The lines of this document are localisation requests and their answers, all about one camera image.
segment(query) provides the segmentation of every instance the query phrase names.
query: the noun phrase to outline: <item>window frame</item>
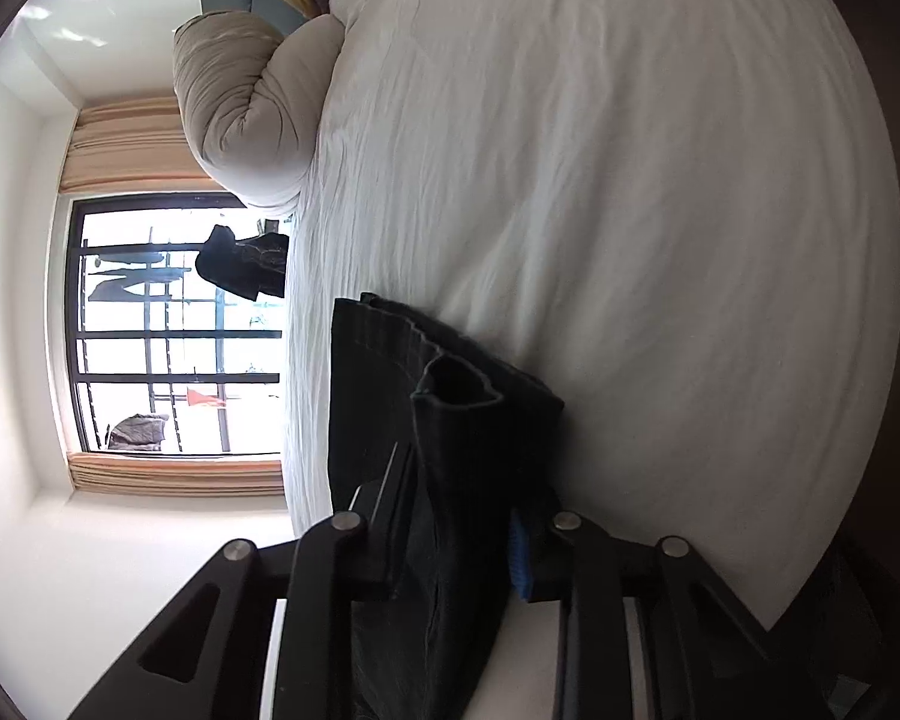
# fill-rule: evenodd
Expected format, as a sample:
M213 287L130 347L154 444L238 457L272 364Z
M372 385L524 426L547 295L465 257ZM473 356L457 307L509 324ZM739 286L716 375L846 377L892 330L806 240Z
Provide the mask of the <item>window frame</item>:
M163 210L163 209L189 209L189 208L245 208L244 204L229 193L146 193L146 194L121 194L111 197L93 197L91 199L75 199L72 203L69 223L67 224L66 252L64 261L63 284L63 338L66 344L65 365L67 371L68 389L71 404L74 410L74 422L77 428L77 440L80 451L74 455L104 455L112 458L125 458L127 461L258 461L258 463L272 463L279 455L275 453L230 453L228 450L228 429L226 426L226 412L218 410L218 424L221 431L221 448L224 451L218 454L199 453L140 453L122 452L104 448L94 448L90 445L90 436L87 432L87 424L80 405L79 386L81 384L104 383L131 383L145 384L151 396L151 407L154 405L154 385L160 384L215 384L218 388L226 384L276 384L280 381L279 373L92 373L81 372L79 365L79 346L85 342L97 338L130 338L141 341L160 340L161 338L211 338L217 341L218 371L221 371L221 346L225 338L282 338L280 330L110 330L87 331L82 330L82 317L79 315L79 291L85 284L85 260L84 255L105 254L114 252L142 252L142 251L199 251L203 242L186 242L186 244L129 244L129 245L85 245L82 237L84 221L89 215L114 213L120 211ZM223 291L218 288L217 302L220 301ZM151 367L151 353L149 343L146 344L146 367ZM92 396L87 388L91 413L93 412ZM93 426L98 445L100 433L96 424Z

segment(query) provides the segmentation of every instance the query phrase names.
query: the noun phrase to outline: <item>metal bolt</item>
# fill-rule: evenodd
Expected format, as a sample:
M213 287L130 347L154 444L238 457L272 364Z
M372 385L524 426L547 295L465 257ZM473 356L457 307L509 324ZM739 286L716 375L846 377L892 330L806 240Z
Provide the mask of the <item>metal bolt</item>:
M660 546L667 557L686 557L690 554L690 545L679 536L667 536Z
M244 541L242 538L237 538L235 541L231 541L231 543L223 547L223 557L226 557L233 562L237 562L237 560L243 560L244 557L250 555L252 551L253 544L249 541Z
M352 531L360 526L360 514L357 514L357 512L338 512L333 515L330 524L337 531Z
M554 517L554 528L559 531L576 531L582 523L580 515L573 512L560 512Z

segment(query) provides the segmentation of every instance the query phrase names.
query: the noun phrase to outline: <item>mattress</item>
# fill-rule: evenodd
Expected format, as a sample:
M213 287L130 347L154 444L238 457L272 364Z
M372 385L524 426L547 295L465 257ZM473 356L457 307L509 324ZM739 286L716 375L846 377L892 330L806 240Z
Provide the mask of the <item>mattress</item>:
M835 6L331 10L287 274L296 531L330 514L333 299L370 290L543 379L564 504L685 536L773 624L859 483L898 340L893 154ZM514 605L472 717L549 716L555 625Z

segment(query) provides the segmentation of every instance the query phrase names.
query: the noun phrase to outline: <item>black jeans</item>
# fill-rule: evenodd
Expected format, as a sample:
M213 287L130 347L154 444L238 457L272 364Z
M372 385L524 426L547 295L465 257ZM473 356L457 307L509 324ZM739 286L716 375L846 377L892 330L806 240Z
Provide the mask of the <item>black jeans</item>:
M407 306L337 301L334 509L383 476L396 442L412 443L420 466L396 599L354 605L358 718L463 714L509 595L509 514L546 485L562 408L540 381Z

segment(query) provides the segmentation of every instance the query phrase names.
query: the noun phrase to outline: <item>orange curtain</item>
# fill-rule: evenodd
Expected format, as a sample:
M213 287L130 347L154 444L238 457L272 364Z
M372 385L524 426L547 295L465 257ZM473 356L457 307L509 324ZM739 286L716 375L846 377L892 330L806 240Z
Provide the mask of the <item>orange curtain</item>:
M219 189L190 153L173 97L84 108L60 179L63 194Z

